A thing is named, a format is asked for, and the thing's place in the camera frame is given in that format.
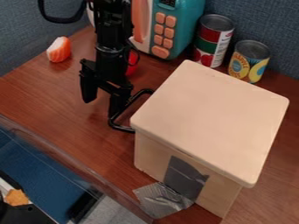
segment wooden table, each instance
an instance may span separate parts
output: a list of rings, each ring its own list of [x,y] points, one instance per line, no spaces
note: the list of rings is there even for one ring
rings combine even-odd
[[[132,190],[155,180],[133,165],[134,135],[108,127],[108,94],[100,91],[90,104],[81,100],[80,59],[94,60],[92,27],[72,36],[73,56],[59,64],[45,53],[0,79],[0,114],[55,144],[79,164],[102,178],[99,188],[135,214],[150,221],[137,205]],[[130,77],[135,91],[158,88],[184,60],[167,62],[143,54],[137,72]],[[270,151],[261,178],[245,189],[222,223],[273,224],[299,222],[299,82],[269,70],[259,86],[290,99],[289,111]],[[136,106],[121,120],[128,122]],[[64,157],[56,157],[61,162]],[[92,179],[80,166],[73,168]],[[155,223],[220,223],[221,219],[199,206],[175,213]]]

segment tin can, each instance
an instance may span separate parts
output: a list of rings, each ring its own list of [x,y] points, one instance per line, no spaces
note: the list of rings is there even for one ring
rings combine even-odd
[[[219,67],[233,35],[233,22],[216,14],[200,19],[198,35],[195,38],[194,60],[207,67]]]
[[[228,73],[238,79],[255,83],[261,79],[270,60],[268,47],[259,41],[241,40],[228,67]]]

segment wooden box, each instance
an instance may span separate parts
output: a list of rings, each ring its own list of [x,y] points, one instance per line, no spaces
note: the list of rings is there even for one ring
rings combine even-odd
[[[175,156],[210,178],[196,203],[225,217],[261,174],[289,100],[186,60],[132,116],[135,166],[163,182]]]

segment gray duct tape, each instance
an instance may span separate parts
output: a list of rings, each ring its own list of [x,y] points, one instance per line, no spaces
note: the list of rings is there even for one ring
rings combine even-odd
[[[193,205],[208,178],[185,161],[171,157],[164,184],[143,186],[133,192],[148,215],[161,219]]]
[[[182,159],[171,157],[163,182],[187,199],[195,201],[208,178],[208,175],[201,174]]]
[[[161,219],[174,214],[194,203],[159,182],[143,186],[133,192],[140,200],[143,210],[154,219]]]

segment orange button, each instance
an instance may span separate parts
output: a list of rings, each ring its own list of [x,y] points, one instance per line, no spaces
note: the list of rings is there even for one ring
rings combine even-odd
[[[163,42],[163,37],[160,35],[155,35],[154,42],[155,42],[155,44],[161,45]]]
[[[162,13],[162,12],[158,12],[156,13],[156,21],[159,23],[159,24],[163,24],[165,23],[165,14]]]
[[[162,35],[164,27],[160,24],[155,24],[155,33]]]
[[[164,36],[168,39],[173,39],[174,37],[174,30],[171,28],[166,28],[164,32]]]
[[[168,49],[171,49],[173,47],[172,39],[165,38],[164,42],[163,42],[163,46],[168,48]]]
[[[166,25],[169,27],[175,27],[177,23],[177,18],[173,16],[168,16],[166,18]]]
[[[151,51],[161,59],[167,59],[167,57],[170,55],[170,52],[167,49],[158,45],[154,45],[151,48]]]

